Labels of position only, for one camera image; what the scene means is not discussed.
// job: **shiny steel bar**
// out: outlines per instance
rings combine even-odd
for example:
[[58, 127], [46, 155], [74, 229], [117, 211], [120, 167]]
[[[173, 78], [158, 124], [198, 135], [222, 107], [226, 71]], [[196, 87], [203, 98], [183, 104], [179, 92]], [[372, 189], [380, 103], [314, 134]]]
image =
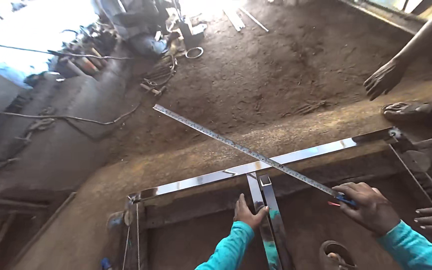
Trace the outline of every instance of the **shiny steel bar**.
[[[387, 140], [389, 138], [392, 138], [391, 134], [395, 132], [400, 133], [399, 130], [395, 127], [387, 128], [380, 131], [371, 132], [371, 133], [359, 135], [352, 138], [346, 138], [332, 143], [322, 144], [322, 145], [318, 145], [303, 150], [298, 150], [280, 156], [275, 156], [272, 157], [271, 159], [281, 164], [297, 162], [304, 159], [324, 155], [327, 153], [332, 153], [332, 152], [348, 149], [355, 146], [361, 146], [366, 143], [374, 142], [377, 140]], [[171, 192], [180, 191], [191, 187], [197, 187], [200, 185], [214, 183], [234, 176], [245, 175], [251, 172], [255, 172], [267, 168], [271, 168], [271, 166], [261, 161], [256, 161], [256, 162], [236, 166], [230, 169], [215, 171], [205, 175], [200, 175], [189, 179], [153, 187], [138, 193], [130, 194], [128, 196], [134, 201], [144, 201], [162, 194], [168, 194]]]
[[276, 196], [273, 191], [273, 185], [267, 174], [259, 177], [259, 184], [261, 187], [262, 194], [266, 201], [266, 205], [269, 207], [269, 217], [271, 227], [273, 228], [274, 239], [276, 241], [276, 248], [278, 250], [279, 259], [283, 266], [283, 270], [295, 269], [291, 254], [286, 244], [286, 231], [284, 230], [283, 219], [279, 212], [278, 203], [276, 202]]
[[[251, 192], [252, 202], [254, 204], [254, 210], [256, 213], [265, 206], [263, 195], [261, 194], [256, 172], [250, 172], [246, 174], [248, 178], [249, 190]], [[266, 216], [262, 219], [261, 225], [259, 226], [261, 233], [262, 244], [264, 251], [266, 252], [266, 259], [270, 270], [283, 270], [281, 261], [279, 260], [278, 249], [276, 248], [275, 239], [273, 237], [273, 230], [269, 223], [269, 218]]]

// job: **measuring tape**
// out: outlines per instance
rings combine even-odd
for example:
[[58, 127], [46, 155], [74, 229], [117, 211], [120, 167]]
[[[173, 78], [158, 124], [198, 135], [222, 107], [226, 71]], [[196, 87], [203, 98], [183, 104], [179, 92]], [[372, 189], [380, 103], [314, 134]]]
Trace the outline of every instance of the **measuring tape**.
[[174, 113], [171, 110], [169, 110], [169, 109], [167, 109], [167, 108], [165, 108], [165, 107], [163, 107], [161, 105], [156, 104], [153, 107], [153, 109], [155, 109], [156, 111], [158, 111], [160, 113], [163, 113], [163, 114], [171, 117], [172, 119], [175, 119], [175, 120], [177, 120], [177, 121], [179, 121], [179, 122], [181, 122], [181, 123], [183, 123], [183, 124], [185, 124], [185, 125], [193, 128], [193, 129], [195, 129], [195, 130], [197, 130], [197, 131], [199, 131], [199, 132], [201, 132], [203, 134], [206, 134], [207, 136], [209, 136], [209, 137], [211, 137], [213, 139], [216, 139], [216, 140], [218, 140], [218, 141], [220, 141], [222, 143], [225, 143], [225, 144], [231, 146], [232, 148], [237, 149], [237, 150], [245, 153], [246, 155], [252, 156], [253, 158], [258, 159], [258, 160], [260, 160], [263, 163], [266, 163], [266, 164], [268, 164], [268, 165], [270, 165], [270, 166], [272, 166], [272, 167], [274, 167], [274, 168], [276, 168], [276, 169], [278, 169], [278, 170], [280, 170], [280, 171], [282, 171], [282, 172], [284, 172], [284, 173], [286, 173], [288, 175], [291, 175], [294, 178], [296, 178], [298, 180], [301, 180], [301, 181], [309, 184], [312, 187], [315, 187], [315, 188], [317, 188], [319, 190], [322, 190], [325, 193], [327, 193], [327, 194], [335, 197], [336, 199], [338, 199], [338, 200], [340, 200], [342, 202], [345, 202], [345, 203], [348, 203], [348, 204], [351, 204], [351, 205], [354, 205], [354, 206], [356, 205], [354, 201], [348, 200], [347, 198], [345, 198], [344, 194], [342, 194], [342, 193], [340, 193], [340, 192], [338, 192], [338, 191], [336, 191], [334, 189], [331, 189], [331, 188], [329, 188], [329, 187], [327, 187], [327, 186], [325, 186], [325, 185], [323, 185], [321, 183], [318, 183], [315, 180], [313, 180], [313, 179], [311, 179], [309, 177], [306, 177], [306, 176], [302, 175], [301, 173], [299, 173], [297, 171], [294, 171], [294, 170], [292, 170], [292, 169], [290, 169], [290, 168], [288, 168], [288, 167], [286, 167], [286, 166], [284, 166], [284, 165], [282, 165], [282, 164], [280, 164], [280, 163], [278, 163], [278, 162], [276, 162], [276, 161], [274, 161], [272, 159], [267, 158], [266, 156], [258, 154], [255, 151], [253, 151], [253, 150], [251, 150], [251, 149], [249, 149], [247, 147], [244, 147], [243, 145], [237, 144], [237, 143], [231, 141], [230, 139], [227, 139], [227, 138], [219, 135], [218, 133], [215, 133], [215, 132], [207, 129], [204, 126], [198, 125], [195, 122], [193, 122], [191, 120], [188, 120], [188, 119], [184, 118], [183, 116], [181, 116], [181, 115], [179, 115], [177, 113]]

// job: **bare foot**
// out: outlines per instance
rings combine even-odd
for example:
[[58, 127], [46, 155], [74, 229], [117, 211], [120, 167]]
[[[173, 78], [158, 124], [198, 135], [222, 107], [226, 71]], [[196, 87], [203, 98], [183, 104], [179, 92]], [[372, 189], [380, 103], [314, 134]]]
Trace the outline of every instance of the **bare foot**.
[[397, 102], [384, 105], [381, 114], [390, 121], [432, 123], [432, 104]]

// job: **turquoise shirt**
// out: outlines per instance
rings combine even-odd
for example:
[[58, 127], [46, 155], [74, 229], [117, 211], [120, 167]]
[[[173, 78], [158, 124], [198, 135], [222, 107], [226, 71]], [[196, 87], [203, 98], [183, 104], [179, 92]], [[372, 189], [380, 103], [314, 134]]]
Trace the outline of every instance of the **turquoise shirt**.
[[404, 270], [432, 270], [432, 243], [402, 220], [377, 241]]
[[[231, 233], [196, 270], [236, 270], [254, 236], [248, 224], [235, 221]], [[377, 241], [404, 270], [432, 270], [432, 243], [403, 221]]]
[[233, 222], [231, 233], [219, 241], [213, 255], [196, 270], [236, 270], [243, 260], [244, 252], [255, 236], [251, 227], [243, 221]]

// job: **black cable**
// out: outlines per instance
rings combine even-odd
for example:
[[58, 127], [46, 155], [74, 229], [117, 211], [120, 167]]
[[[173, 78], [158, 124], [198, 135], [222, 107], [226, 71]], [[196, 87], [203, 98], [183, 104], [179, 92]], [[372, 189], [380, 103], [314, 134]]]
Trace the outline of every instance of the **black cable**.
[[96, 56], [96, 55], [92, 55], [92, 54], [74, 54], [74, 53], [69, 53], [69, 52], [53, 51], [50, 49], [47, 51], [42, 51], [42, 50], [37, 50], [37, 49], [20, 48], [20, 47], [6, 46], [6, 45], [1, 45], [1, 44], [0, 44], [0, 47], [22, 50], [22, 51], [29, 51], [29, 52], [41, 52], [41, 53], [47, 53], [47, 54], [52, 54], [52, 55], [56, 55], [56, 56], [92, 57], [92, 58], [96, 58], [96, 59], [116, 59], [116, 60], [134, 59], [134, 57], [112, 57], [112, 56]]
[[0, 111], [0, 114], [10, 115], [10, 116], [19, 116], [19, 117], [24, 117], [24, 118], [34, 118], [34, 119], [47, 119], [47, 118], [63, 119], [63, 120], [74, 119], [74, 120], [78, 120], [78, 121], [85, 121], [85, 122], [90, 122], [90, 123], [95, 123], [95, 124], [99, 124], [99, 125], [104, 125], [105, 126], [105, 125], [114, 124], [117, 121], [123, 119], [125, 116], [128, 116], [128, 115], [134, 113], [136, 111], [136, 109], [139, 107], [140, 104], [141, 103], [139, 103], [138, 105], [136, 105], [136, 107], [134, 107], [129, 112], [127, 112], [125, 114], [122, 114], [118, 118], [116, 118], [115, 120], [112, 120], [112, 121], [109, 121], [109, 122], [100, 122], [100, 121], [96, 121], [96, 120], [79, 118], [79, 117], [75, 117], [75, 116], [64, 116], [64, 115], [26, 115], [26, 114], [19, 114], [19, 113], [13, 113], [13, 112], [5, 112], [5, 111]]

